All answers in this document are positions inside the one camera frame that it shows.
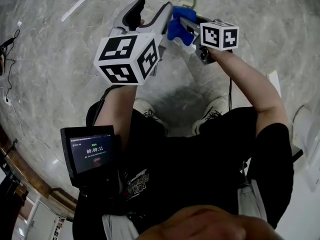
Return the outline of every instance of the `black and white pattern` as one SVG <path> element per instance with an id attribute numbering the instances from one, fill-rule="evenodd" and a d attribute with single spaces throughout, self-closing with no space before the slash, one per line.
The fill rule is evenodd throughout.
<path id="1" fill-rule="evenodd" d="M 223 35 L 223 48 L 237 46 L 237 29 L 225 29 Z"/>
<path id="2" fill-rule="evenodd" d="M 99 61 L 130 58 L 136 39 L 136 35 L 110 38 L 100 55 Z"/>
<path id="3" fill-rule="evenodd" d="M 204 44 L 214 46 L 214 47 L 219 47 L 219 40 L 220 40 L 219 29 L 203 26 L 202 31 L 203 31 Z"/>
<path id="4" fill-rule="evenodd" d="M 232 24 L 229 24 L 226 22 L 212 22 L 212 24 L 215 24 L 220 27 L 234 27 L 235 26 L 235 25 L 232 25 Z"/>
<path id="5" fill-rule="evenodd" d="M 146 79 L 152 67 L 156 64 L 158 60 L 157 50 L 155 40 L 153 39 L 150 44 L 145 48 L 143 53 L 137 59 L 139 68 L 143 79 Z"/>
<path id="6" fill-rule="evenodd" d="M 137 84 L 137 78 L 130 64 L 99 66 L 113 84 Z"/>

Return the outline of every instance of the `shoe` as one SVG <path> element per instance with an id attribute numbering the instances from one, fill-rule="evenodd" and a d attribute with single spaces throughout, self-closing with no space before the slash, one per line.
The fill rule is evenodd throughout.
<path id="1" fill-rule="evenodd" d="M 218 97 L 211 101 L 205 109 L 204 116 L 192 125 L 191 130 L 193 135 L 200 134 L 200 126 L 206 121 L 222 116 L 226 112 L 228 112 L 228 102 L 225 98 Z"/>
<path id="2" fill-rule="evenodd" d="M 137 98 L 134 101 L 133 108 L 139 111 L 144 117 L 152 118 L 153 120 L 162 124 L 165 130 L 165 136 L 168 135 L 169 126 L 156 115 L 155 109 L 148 102 Z"/>

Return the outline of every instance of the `floor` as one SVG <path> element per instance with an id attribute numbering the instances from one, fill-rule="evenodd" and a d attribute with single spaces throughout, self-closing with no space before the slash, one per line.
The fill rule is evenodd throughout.
<path id="1" fill-rule="evenodd" d="M 9 57 L 8 106 L 0 99 L 0 123 L 34 170 L 52 187 L 77 198 L 62 150 L 60 129 L 85 125 L 88 108 L 108 87 L 93 66 L 102 37 L 113 19 L 134 0 L 86 0 L 64 22 L 62 15 L 78 0 L 0 0 L 0 43 L 22 22 Z M 167 1 L 146 0 L 142 18 L 148 22 Z M 198 0 L 198 13 L 240 27 L 234 51 L 266 74 L 277 70 L 288 117 L 319 102 L 320 0 Z M 228 97 L 229 78 L 217 64 L 202 66 L 179 40 L 163 39 L 167 50 L 156 77 L 138 88 L 137 97 L 150 102 L 171 127 L 170 134 L 189 135 L 209 101 Z M 8 70 L 0 92 L 9 88 Z M 250 103 L 233 85 L 233 108 Z"/>

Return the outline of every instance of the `display screen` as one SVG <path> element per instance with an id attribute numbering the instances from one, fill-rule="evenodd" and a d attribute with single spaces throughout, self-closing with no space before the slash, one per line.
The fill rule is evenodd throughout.
<path id="1" fill-rule="evenodd" d="M 113 159 L 110 134 L 70 138 L 70 145 L 78 174 L 105 165 Z"/>

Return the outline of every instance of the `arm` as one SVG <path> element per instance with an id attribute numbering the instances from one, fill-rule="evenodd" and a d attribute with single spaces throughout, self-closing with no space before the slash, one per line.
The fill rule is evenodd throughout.
<path id="1" fill-rule="evenodd" d="M 211 48 L 208 50 L 257 111 L 256 136 L 274 123 L 287 125 L 283 101 L 266 77 L 233 53 Z"/>
<path id="2" fill-rule="evenodd" d="M 113 126 L 114 134 L 121 136 L 122 150 L 127 146 L 131 116 L 134 107 L 137 86 L 126 85 L 111 90 L 105 97 L 94 126 Z"/>

